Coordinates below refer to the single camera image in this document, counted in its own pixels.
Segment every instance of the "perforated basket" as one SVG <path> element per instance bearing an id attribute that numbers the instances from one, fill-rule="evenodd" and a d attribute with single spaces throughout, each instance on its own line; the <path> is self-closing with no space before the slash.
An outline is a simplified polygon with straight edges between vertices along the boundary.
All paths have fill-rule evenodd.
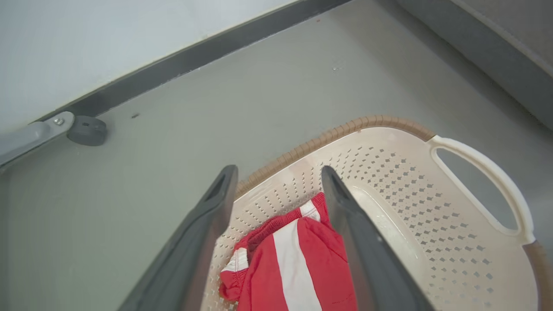
<path id="1" fill-rule="evenodd" d="M 436 155 L 463 157 L 499 188 L 517 230 L 503 227 Z M 364 117 L 303 144 L 239 183 L 228 230 L 217 240 L 202 308 L 232 310 L 219 273 L 248 231 L 321 191 L 332 166 L 440 310 L 550 310 L 551 274 L 528 206 L 490 159 L 413 122 Z"/>

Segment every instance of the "brown woven rim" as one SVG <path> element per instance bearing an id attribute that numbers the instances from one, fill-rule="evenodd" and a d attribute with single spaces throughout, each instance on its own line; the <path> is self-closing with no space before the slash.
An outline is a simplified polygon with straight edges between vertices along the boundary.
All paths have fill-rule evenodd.
<path id="1" fill-rule="evenodd" d="M 269 163 L 269 165 L 260 168 L 255 173 L 250 175 L 248 179 L 238 183 L 235 199 L 238 199 L 272 175 L 278 173 L 280 170 L 310 154 L 311 152 L 346 135 L 369 127 L 391 127 L 400 129 L 417 136 L 425 142 L 436 135 L 424 126 L 407 119 L 389 116 L 358 118 L 323 133 L 319 138 L 312 139 L 299 145 L 292 151 L 281 155 L 278 159 Z M 523 248 L 528 255 L 532 269 L 534 270 L 534 277 L 538 287 L 539 310 L 553 311 L 553 274 L 551 273 L 551 266 L 547 260 L 545 250 L 537 241 L 532 244 L 524 245 Z"/>

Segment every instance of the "gray floor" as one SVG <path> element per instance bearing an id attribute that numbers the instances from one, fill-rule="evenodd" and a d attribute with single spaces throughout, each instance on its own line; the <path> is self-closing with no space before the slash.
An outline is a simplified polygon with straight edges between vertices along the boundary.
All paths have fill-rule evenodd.
<path id="1" fill-rule="evenodd" d="M 553 256 L 551 132 L 394 2 L 356 0 L 105 113 L 104 146 L 63 138 L 12 166 L 10 309 L 115 310 L 225 164 L 245 178 L 374 114 L 497 162 Z"/>

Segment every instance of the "bolt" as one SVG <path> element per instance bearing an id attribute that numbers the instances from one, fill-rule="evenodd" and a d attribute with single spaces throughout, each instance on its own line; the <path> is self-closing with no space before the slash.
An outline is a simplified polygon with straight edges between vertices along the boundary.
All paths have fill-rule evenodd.
<path id="1" fill-rule="evenodd" d="M 54 124 L 58 125 L 58 126 L 64 124 L 64 122 L 65 122 L 65 120 L 63 118 L 55 118 L 54 119 Z"/>

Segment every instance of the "white stripe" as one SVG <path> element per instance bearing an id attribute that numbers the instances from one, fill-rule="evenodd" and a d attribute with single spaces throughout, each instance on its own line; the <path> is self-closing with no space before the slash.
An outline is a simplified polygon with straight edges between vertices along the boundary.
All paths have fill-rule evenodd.
<path id="1" fill-rule="evenodd" d="M 228 265 L 221 271 L 238 272 L 248 268 L 248 252 L 244 247 L 234 251 Z"/>
<path id="2" fill-rule="evenodd" d="M 318 222 L 321 222 L 321 214 L 319 214 L 319 211 L 317 210 L 313 202 L 311 202 L 311 200 L 309 200 L 309 202 L 302 205 L 300 207 L 300 211 L 301 211 L 302 217 L 309 217 Z"/>
<path id="3" fill-rule="evenodd" d="M 298 220 L 275 232 L 273 239 L 288 310 L 321 310 L 313 280 L 307 269 L 304 254 L 301 252 Z"/>

